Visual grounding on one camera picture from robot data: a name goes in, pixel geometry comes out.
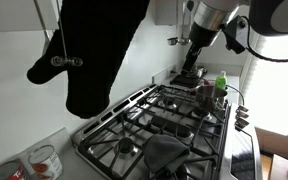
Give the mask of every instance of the green bottle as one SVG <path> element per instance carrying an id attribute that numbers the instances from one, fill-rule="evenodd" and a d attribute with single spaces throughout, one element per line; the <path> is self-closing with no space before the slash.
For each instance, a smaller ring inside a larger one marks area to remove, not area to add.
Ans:
<path id="1" fill-rule="evenodd" d="M 215 87 L 225 90 L 226 82 L 227 82 L 226 72 L 221 71 L 221 75 L 217 76 L 217 78 L 215 80 Z"/>

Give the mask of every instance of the stainless steel stove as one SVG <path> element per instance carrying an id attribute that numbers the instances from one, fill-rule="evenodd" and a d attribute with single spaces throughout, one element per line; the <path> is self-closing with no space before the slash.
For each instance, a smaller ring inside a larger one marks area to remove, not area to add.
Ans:
<path id="1" fill-rule="evenodd" d="M 249 133 L 241 127 L 245 118 L 228 101 L 225 111 L 209 113 L 198 108 L 192 91 L 151 85 L 99 115 L 73 142 L 77 154 L 107 179 L 261 179 L 257 139 L 254 128 Z M 189 147 L 175 173 L 154 175 L 144 163 L 142 145 L 154 134 Z"/>

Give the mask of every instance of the black cloth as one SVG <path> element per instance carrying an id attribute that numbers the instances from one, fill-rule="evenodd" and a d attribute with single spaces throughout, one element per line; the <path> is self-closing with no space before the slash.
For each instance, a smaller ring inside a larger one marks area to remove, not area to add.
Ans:
<path id="1" fill-rule="evenodd" d="M 29 69 L 28 79 L 43 84 L 67 71 L 67 109 L 81 118 L 98 115 L 109 105 L 111 86 L 148 4 L 149 0 L 63 0 L 67 54 L 82 59 L 83 65 L 52 66 L 52 57 L 64 57 L 56 30 L 45 55 Z"/>
<path id="2" fill-rule="evenodd" d="M 143 145 L 144 162 L 152 173 L 164 170 L 169 174 L 179 168 L 190 153 L 175 137 L 155 134 Z"/>

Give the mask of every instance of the window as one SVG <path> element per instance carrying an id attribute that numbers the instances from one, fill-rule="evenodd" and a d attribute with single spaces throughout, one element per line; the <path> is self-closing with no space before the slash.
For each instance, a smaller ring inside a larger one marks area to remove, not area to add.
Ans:
<path id="1" fill-rule="evenodd" d="M 288 58 L 288 36 L 260 37 L 255 49 L 267 57 Z M 288 63 L 253 57 L 242 92 L 257 127 L 288 135 Z"/>

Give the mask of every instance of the stovetop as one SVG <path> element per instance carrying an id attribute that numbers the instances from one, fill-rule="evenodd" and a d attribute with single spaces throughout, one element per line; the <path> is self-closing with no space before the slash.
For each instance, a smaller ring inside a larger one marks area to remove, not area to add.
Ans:
<path id="1" fill-rule="evenodd" d="M 190 154 L 177 173 L 156 179 L 215 179 L 225 142 L 226 110 L 198 109 L 195 94 L 151 85 L 101 114 L 74 136 L 77 153 L 108 179 L 150 179 L 143 144 L 154 134 L 175 137 Z"/>

